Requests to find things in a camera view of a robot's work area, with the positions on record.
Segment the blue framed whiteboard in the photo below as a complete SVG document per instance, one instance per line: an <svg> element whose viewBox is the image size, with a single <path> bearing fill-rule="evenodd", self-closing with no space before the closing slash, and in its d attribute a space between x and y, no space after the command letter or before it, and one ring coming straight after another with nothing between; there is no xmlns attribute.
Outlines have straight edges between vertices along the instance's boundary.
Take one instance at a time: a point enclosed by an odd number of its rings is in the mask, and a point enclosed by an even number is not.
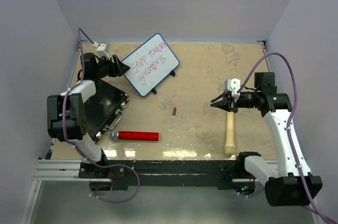
<svg viewBox="0 0 338 224"><path fill-rule="evenodd" d="M179 65L180 61L160 33L151 36L122 60L130 69L124 74L142 97L147 96Z"/></svg>

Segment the purple whiteboard marker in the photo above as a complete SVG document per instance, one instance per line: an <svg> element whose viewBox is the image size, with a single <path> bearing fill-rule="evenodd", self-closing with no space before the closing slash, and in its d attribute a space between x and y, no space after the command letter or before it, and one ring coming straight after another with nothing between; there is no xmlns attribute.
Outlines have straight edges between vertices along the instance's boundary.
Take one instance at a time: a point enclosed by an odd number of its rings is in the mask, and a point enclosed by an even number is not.
<svg viewBox="0 0 338 224"><path fill-rule="evenodd" d="M219 98L214 98L211 100L209 106L214 108L219 108L221 106L224 106L224 101L226 100L226 96L222 96Z"/></svg>

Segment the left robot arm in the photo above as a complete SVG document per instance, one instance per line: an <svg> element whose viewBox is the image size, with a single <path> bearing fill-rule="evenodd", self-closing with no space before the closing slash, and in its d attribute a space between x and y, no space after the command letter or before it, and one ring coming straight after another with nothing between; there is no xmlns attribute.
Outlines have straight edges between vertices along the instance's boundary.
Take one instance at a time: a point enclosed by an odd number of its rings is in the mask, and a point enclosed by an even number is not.
<svg viewBox="0 0 338 224"><path fill-rule="evenodd" d="M129 98L103 79L122 77L130 66L116 55L99 57L94 53L80 55L80 62L76 84L47 98L48 133L75 148L83 163L91 164L91 172L103 178L109 173L109 164L95 139L122 115Z"/></svg>

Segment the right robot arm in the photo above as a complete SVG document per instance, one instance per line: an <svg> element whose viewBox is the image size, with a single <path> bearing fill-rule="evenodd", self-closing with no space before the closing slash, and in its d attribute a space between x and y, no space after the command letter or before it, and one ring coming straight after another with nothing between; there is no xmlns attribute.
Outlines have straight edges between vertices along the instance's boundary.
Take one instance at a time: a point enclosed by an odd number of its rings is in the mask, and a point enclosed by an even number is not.
<svg viewBox="0 0 338 224"><path fill-rule="evenodd" d="M291 114L293 107L287 94L278 93L272 72L255 73L254 88L240 91L239 79L227 79L223 93L211 101L211 107L230 113L240 108L260 111L272 135L278 168L272 168L257 152L240 152L235 163L226 167L229 178L249 175L263 185L268 203L273 206L310 205L321 190L320 176L314 176L302 154Z"/></svg>

